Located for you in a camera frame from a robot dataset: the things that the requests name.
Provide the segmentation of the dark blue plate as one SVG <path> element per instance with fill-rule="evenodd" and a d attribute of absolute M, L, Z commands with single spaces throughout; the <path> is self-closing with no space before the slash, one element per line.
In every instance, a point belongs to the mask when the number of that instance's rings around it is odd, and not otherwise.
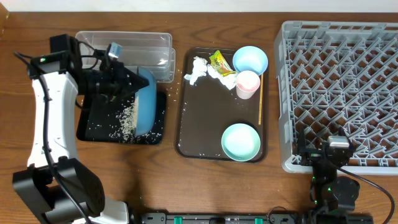
<path fill-rule="evenodd" d="M 150 70 L 142 67 L 138 68 L 138 72 L 140 77 L 146 78 L 149 81 L 149 85 L 141 88 L 135 94 L 136 99 L 138 99 L 135 136 L 147 134 L 153 128 L 157 101 L 154 75 Z"/>

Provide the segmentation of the pile of rice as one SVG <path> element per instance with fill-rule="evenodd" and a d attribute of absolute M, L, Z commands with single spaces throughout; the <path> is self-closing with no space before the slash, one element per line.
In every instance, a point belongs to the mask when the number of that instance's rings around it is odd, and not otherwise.
<path fill-rule="evenodd" d="M 122 109 L 113 115 L 114 124 L 105 131 L 106 141 L 124 144 L 156 145 L 163 137 L 163 127 L 156 120 L 156 105 L 141 103 L 139 96 L 122 103 Z"/>

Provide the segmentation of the pink cup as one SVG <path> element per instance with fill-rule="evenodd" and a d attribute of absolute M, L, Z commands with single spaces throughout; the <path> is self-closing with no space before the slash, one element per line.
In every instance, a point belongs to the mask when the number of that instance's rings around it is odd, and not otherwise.
<path fill-rule="evenodd" d="M 261 80 L 255 72 L 246 70 L 240 72 L 236 77 L 236 93 L 243 100 L 252 97 L 260 85 Z"/>

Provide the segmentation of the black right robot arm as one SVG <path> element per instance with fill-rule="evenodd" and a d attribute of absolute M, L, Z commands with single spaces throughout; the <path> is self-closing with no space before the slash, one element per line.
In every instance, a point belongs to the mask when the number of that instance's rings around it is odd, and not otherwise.
<path fill-rule="evenodd" d="M 336 136 L 328 136 L 318 148 L 307 144 L 302 128 L 296 142 L 302 166 L 312 168 L 310 199 L 315 208 L 302 217 L 303 223 L 348 223 L 348 214 L 355 209 L 359 196 L 359 183 L 337 171 L 352 157 L 355 147 L 342 127 Z"/>

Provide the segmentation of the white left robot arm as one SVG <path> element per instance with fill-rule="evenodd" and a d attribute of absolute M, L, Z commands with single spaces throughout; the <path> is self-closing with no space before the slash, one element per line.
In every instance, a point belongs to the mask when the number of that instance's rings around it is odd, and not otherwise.
<path fill-rule="evenodd" d="M 14 190 L 41 223 L 128 223 L 124 202 L 105 197 L 100 179 L 78 158 L 74 107 L 79 94 L 128 97 L 155 85 L 145 69 L 132 72 L 108 55 L 99 70 L 84 68 L 71 50 L 41 57 L 17 54 L 35 93 L 35 134 L 27 169 L 13 175 Z"/>

